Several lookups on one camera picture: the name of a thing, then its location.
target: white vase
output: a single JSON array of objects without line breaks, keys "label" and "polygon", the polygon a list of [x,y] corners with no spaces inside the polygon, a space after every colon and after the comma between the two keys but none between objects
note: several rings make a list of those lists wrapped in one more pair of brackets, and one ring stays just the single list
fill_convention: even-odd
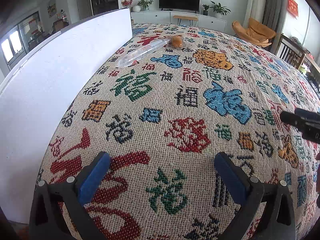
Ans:
[{"label": "white vase", "polygon": [[216,14],[215,14],[215,17],[218,18],[218,19],[222,19],[223,14],[221,14],[221,13],[216,13]]},{"label": "white vase", "polygon": [[139,5],[133,6],[132,10],[134,12],[139,12],[139,11],[141,11],[141,6],[139,6]]}]

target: green leafy plant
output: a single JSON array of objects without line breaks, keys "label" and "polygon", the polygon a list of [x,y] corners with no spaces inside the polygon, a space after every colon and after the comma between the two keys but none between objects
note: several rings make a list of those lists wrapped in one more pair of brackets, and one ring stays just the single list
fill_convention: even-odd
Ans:
[{"label": "green leafy plant", "polygon": [[227,13],[231,12],[226,6],[221,6],[220,3],[216,4],[213,1],[210,2],[212,2],[212,6],[210,6],[210,8],[213,8],[214,12],[221,13],[222,15],[227,15]]},{"label": "green leafy plant", "polygon": [[138,5],[140,5],[140,6],[142,6],[143,8],[146,9],[147,7],[149,7],[149,5],[152,4],[152,2],[153,2],[153,0],[140,0],[138,2]]},{"label": "green leafy plant", "polygon": [[210,6],[209,5],[206,5],[206,4],[204,4],[204,5],[202,5],[203,7],[204,7],[204,10],[205,11],[207,11],[209,8],[210,8]]}]

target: silver rivet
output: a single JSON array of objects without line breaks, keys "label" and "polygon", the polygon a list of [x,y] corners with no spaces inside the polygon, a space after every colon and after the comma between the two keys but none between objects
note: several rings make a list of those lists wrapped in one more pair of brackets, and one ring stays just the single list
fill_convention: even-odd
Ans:
[{"label": "silver rivet", "polygon": [[44,180],[41,180],[41,181],[39,181],[38,186],[39,186],[39,187],[42,187],[42,186],[44,185],[44,183],[45,183],[45,181],[44,181]]},{"label": "silver rivet", "polygon": [[74,182],[74,181],[75,181],[75,177],[73,177],[73,176],[70,176],[70,177],[67,178],[67,182],[68,183],[71,183],[71,182]]},{"label": "silver rivet", "polygon": [[255,176],[251,176],[251,177],[250,177],[250,180],[251,180],[251,182],[253,182],[253,183],[257,183],[257,182],[259,181],[258,178],[255,177]]},{"label": "silver rivet", "polygon": [[281,181],[280,181],[280,184],[281,184],[282,186],[284,186],[284,187],[287,186],[287,183],[286,183],[284,180],[281,180]]}]

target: patterned tablecloth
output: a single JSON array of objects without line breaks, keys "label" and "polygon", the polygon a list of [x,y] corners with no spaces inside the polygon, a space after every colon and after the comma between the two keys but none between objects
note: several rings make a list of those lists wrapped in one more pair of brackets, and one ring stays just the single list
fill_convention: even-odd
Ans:
[{"label": "patterned tablecloth", "polygon": [[[85,208],[108,239],[215,239],[240,208],[213,168],[216,153],[225,151],[247,175],[287,182],[300,232],[316,208],[319,146],[279,114],[317,111],[306,80],[273,54],[223,33],[167,24],[132,30],[134,38],[63,116],[38,179],[64,181],[106,151],[111,168]],[[163,47],[115,68],[130,51],[174,34],[186,48]],[[80,239],[65,206],[62,212]]]}]

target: plastic tube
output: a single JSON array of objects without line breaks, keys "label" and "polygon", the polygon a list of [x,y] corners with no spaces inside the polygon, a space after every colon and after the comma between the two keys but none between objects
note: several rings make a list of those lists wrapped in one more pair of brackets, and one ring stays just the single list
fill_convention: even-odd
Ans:
[{"label": "plastic tube", "polygon": [[118,62],[118,67],[128,67],[132,65],[135,61],[144,58],[146,55],[155,52],[158,48],[163,47],[169,42],[169,39],[157,39],[151,41],[148,45],[136,49],[133,52],[127,54]]}]

